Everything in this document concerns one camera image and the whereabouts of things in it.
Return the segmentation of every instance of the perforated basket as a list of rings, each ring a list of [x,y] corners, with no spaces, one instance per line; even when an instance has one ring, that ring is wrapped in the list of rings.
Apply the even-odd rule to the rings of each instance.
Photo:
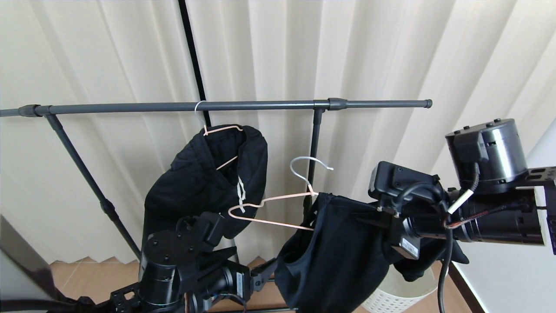
[[[423,277],[406,282],[394,266],[390,266],[382,283],[361,306],[371,313],[401,313],[434,292],[436,285],[430,268]]]

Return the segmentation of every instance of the curtain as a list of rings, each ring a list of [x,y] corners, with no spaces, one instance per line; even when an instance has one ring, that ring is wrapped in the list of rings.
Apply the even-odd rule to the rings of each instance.
[[[431,109],[325,112],[314,189],[371,201],[377,162],[458,187],[444,134],[514,118],[532,149],[556,118],[553,1],[186,1],[208,101],[432,99]],[[197,101],[175,1],[0,2],[0,101]],[[106,197],[140,242],[143,201],[198,132],[193,113],[60,116]],[[211,112],[261,130],[266,196],[297,193],[289,162],[308,155],[312,111]],[[134,259],[43,119],[2,118],[1,209],[47,260]],[[307,164],[295,165],[304,173]],[[302,199],[257,217],[299,223]],[[240,261],[276,256],[293,230],[252,223]]]

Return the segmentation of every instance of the black garment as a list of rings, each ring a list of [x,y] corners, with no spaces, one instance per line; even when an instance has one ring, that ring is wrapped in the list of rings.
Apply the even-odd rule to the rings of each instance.
[[[361,203],[320,193],[298,230],[277,258],[276,285],[290,307],[299,312],[353,312],[380,285],[390,264],[407,281],[421,277],[442,258],[445,241],[421,241],[419,260],[404,259],[384,242],[385,228],[360,222]],[[457,243],[453,261],[469,263]]]
[[[219,129],[230,125],[209,127]],[[238,175],[245,192],[245,203],[260,203],[266,185],[267,144],[262,134],[250,126],[243,131],[226,129],[204,136],[204,129],[191,139],[149,190],[145,199],[143,243],[148,235],[174,229],[184,216],[202,212],[221,213],[226,219],[224,236],[234,238],[249,221],[233,219],[228,209],[238,205]],[[217,167],[238,158],[220,170]],[[236,215],[254,217],[256,208],[245,207]]]

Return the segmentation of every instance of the floor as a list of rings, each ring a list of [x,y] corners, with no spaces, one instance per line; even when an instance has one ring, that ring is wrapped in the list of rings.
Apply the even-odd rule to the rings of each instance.
[[[256,265],[262,260],[255,260],[251,265]],[[137,281],[139,264],[119,263],[115,259],[108,259],[97,263],[90,258],[85,258],[76,263],[55,262],[51,264],[54,282],[62,293],[71,298],[86,295],[95,301],[102,302],[108,299],[111,291],[125,287]],[[440,271],[440,263],[433,266],[436,275]],[[470,313],[471,310],[463,300],[453,281],[448,277],[444,290],[444,303],[446,312]],[[250,309],[264,309],[269,307],[285,306],[274,283],[267,283],[261,292],[253,294],[249,301]],[[211,312],[239,310],[239,305],[229,301],[220,301]],[[354,313],[366,313],[363,308],[358,308]],[[406,313],[438,312],[436,292],[419,301],[406,310]]]

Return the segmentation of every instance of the pink hanger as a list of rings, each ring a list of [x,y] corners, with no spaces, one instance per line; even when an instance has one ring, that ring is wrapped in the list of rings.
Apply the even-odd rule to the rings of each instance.
[[[232,129],[232,128],[235,128],[239,131],[243,131],[243,129],[237,127],[236,125],[226,126],[226,127],[223,127],[223,128],[213,129],[213,130],[210,130],[210,131],[207,130],[207,124],[205,123],[205,121],[203,121],[197,115],[197,107],[199,106],[199,104],[201,104],[201,102],[205,102],[205,101],[201,100],[201,101],[197,102],[197,104],[195,105],[195,108],[193,109],[193,113],[199,119],[199,121],[201,121],[201,123],[203,124],[203,128],[205,129],[205,133],[203,134],[203,136],[208,136],[209,134],[216,133],[216,132],[221,131],[221,130]],[[217,167],[216,170],[219,170],[219,169],[223,168],[224,166],[228,165],[230,162],[232,162],[235,159],[237,159],[237,155],[235,157],[231,158],[230,160],[228,160],[227,162],[225,162],[224,164],[222,164],[221,166]]]
[[[309,159],[309,160],[314,160],[316,162],[319,162],[323,167],[325,167],[328,170],[334,170],[334,168],[329,167],[328,165],[324,164],[321,160],[318,160],[316,158],[313,158],[311,156],[299,156],[297,158],[294,158],[291,162],[290,162],[290,170],[291,172],[296,175],[297,177],[303,179],[306,183],[307,183],[307,187],[309,189],[308,192],[303,192],[303,193],[295,193],[295,194],[285,194],[285,195],[279,195],[277,197],[271,197],[271,198],[266,198],[263,199],[261,201],[260,204],[252,204],[252,203],[243,203],[243,200],[245,200],[245,189],[243,188],[243,182],[241,181],[241,178],[239,178],[239,181],[237,183],[237,195],[240,199],[240,204],[234,207],[231,207],[230,209],[228,209],[228,215],[231,216],[232,218],[236,218],[236,219],[243,219],[244,221],[252,221],[252,222],[257,222],[257,223],[264,223],[264,224],[273,224],[273,225],[279,225],[279,226],[285,226],[285,227],[291,227],[291,228],[297,228],[297,229],[303,229],[306,231],[313,231],[312,228],[309,227],[303,227],[303,226],[298,226],[298,225],[293,225],[293,224],[286,224],[286,223],[279,223],[279,222],[273,222],[273,221],[267,221],[264,219],[255,219],[255,218],[249,218],[249,217],[242,217],[242,216],[237,216],[234,215],[232,213],[233,210],[236,209],[241,209],[243,212],[245,212],[245,210],[243,209],[243,207],[255,207],[255,208],[262,208],[266,202],[268,201],[272,201],[272,200],[280,200],[280,199],[288,199],[288,198],[296,198],[296,197],[305,197],[307,195],[310,196],[315,196],[318,195],[317,192],[313,191],[313,188],[311,186],[311,183],[309,183],[309,181],[307,180],[307,178],[301,176],[300,174],[298,174],[293,167],[294,162],[296,162],[297,160],[301,160],[301,159]]]

